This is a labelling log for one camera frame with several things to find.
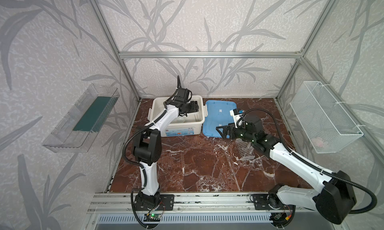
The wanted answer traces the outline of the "white plastic storage bin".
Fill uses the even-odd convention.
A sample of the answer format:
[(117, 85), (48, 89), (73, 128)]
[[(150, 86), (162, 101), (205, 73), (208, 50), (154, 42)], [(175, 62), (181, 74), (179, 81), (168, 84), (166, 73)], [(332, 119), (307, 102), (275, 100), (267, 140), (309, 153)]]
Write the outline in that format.
[[(153, 100), (152, 108), (149, 110), (148, 120), (153, 122), (157, 117), (159, 117), (164, 112), (164, 104), (163, 102), (167, 99), (167, 97), (155, 98)], [(176, 137), (176, 136), (190, 136), (190, 135), (199, 135), (202, 131), (203, 123), (205, 122), (205, 118), (208, 116), (207, 107), (204, 105), (202, 96), (193, 95), (191, 101), (197, 101), (197, 105), (199, 107), (199, 111), (195, 113), (188, 113), (187, 116), (178, 116), (176, 117), (175, 110), (176, 107), (168, 106), (168, 112), (171, 111), (170, 114), (166, 114), (166, 123), (169, 123), (166, 127), (161, 119), (155, 124), (155, 127), (161, 125), (158, 130), (161, 131), (162, 137)]]

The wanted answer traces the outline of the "light blue bin lid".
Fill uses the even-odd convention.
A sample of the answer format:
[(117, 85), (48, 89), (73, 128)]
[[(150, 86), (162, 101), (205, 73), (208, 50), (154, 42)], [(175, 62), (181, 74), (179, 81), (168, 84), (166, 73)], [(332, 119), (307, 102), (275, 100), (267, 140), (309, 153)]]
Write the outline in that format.
[(233, 123), (230, 111), (237, 108), (237, 104), (231, 101), (207, 100), (208, 115), (203, 124), (203, 134), (206, 137), (221, 138), (216, 127), (226, 126)]

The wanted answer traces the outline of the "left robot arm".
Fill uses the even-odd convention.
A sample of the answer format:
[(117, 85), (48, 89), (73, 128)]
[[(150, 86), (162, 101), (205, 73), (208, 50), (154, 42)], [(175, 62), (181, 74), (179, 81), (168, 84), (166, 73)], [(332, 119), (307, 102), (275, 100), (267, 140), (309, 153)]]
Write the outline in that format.
[(124, 160), (140, 169), (141, 187), (137, 190), (137, 197), (142, 202), (154, 206), (160, 203), (157, 162), (162, 153), (161, 131), (176, 118), (199, 111), (197, 102), (191, 100), (192, 95), (190, 90), (178, 87), (173, 95), (163, 102), (163, 111), (137, 130), (124, 146)]

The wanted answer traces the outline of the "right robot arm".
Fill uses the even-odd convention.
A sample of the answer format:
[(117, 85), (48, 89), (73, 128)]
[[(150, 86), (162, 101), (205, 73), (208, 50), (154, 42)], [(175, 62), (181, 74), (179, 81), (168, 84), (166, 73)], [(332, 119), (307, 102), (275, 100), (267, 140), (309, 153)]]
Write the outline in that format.
[(347, 215), (363, 214), (376, 207), (378, 199), (371, 190), (352, 182), (343, 171), (330, 172), (293, 151), (283, 139), (267, 134), (260, 119), (247, 122), (241, 115), (234, 119), (234, 123), (216, 128), (222, 138), (250, 143), (255, 151), (279, 162), (311, 186), (311, 189), (302, 189), (277, 185), (269, 192), (271, 204), (317, 211), (336, 225), (340, 225)]

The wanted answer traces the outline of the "clear acrylic test tube rack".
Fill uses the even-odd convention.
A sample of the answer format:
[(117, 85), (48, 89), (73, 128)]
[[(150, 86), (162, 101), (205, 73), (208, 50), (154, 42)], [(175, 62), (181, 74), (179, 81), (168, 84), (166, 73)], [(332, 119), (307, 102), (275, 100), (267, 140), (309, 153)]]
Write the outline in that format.
[(250, 161), (255, 158), (254, 148), (249, 142), (245, 142), (241, 139), (236, 139), (236, 150), (240, 155), (241, 161)]

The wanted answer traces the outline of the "pink object in basket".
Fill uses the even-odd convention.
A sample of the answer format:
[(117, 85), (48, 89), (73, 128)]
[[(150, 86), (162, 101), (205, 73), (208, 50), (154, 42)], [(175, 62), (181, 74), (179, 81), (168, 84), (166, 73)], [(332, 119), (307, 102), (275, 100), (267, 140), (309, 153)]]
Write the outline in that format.
[(315, 148), (323, 148), (326, 145), (326, 142), (320, 137), (312, 138), (311, 141)]

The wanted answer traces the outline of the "green circuit board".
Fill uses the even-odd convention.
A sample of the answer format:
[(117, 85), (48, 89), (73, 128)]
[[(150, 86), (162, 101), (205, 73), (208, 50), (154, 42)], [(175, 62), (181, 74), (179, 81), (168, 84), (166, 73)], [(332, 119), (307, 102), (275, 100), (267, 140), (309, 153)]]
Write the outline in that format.
[(144, 222), (160, 222), (162, 214), (144, 214)]

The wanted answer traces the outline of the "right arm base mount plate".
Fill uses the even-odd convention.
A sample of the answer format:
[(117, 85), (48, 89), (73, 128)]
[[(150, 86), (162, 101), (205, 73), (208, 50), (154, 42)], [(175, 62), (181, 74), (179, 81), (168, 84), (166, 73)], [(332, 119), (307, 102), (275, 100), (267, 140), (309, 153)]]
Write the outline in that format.
[(267, 193), (251, 194), (250, 201), (254, 205), (256, 211), (270, 211), (273, 209), (269, 204), (269, 195)]

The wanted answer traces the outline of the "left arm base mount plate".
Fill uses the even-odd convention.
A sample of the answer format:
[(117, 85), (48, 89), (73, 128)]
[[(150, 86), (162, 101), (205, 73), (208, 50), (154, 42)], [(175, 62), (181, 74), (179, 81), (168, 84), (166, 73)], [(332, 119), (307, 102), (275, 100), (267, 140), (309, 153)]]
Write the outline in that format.
[(175, 195), (160, 194), (155, 196), (137, 195), (134, 199), (136, 211), (172, 211), (174, 208)]

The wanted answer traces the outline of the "clear wall shelf green liner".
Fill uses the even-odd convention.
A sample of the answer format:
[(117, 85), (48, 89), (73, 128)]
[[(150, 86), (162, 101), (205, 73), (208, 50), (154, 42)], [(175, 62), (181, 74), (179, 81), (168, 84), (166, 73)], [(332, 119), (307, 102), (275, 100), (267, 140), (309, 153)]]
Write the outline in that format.
[(90, 84), (42, 146), (54, 153), (86, 153), (120, 97), (117, 87)]

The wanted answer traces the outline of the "aluminium front rail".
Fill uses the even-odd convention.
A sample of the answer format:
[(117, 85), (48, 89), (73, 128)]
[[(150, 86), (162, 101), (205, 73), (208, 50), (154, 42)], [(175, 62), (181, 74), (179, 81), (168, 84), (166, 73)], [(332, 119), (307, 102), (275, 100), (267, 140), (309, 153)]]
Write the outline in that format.
[[(292, 206), (270, 211), (256, 211), (250, 201), (251, 194), (266, 192), (176, 192), (174, 208), (166, 214), (186, 213), (252, 213), (290, 212)], [(130, 214), (132, 213), (130, 193), (95, 194), (87, 214)]]

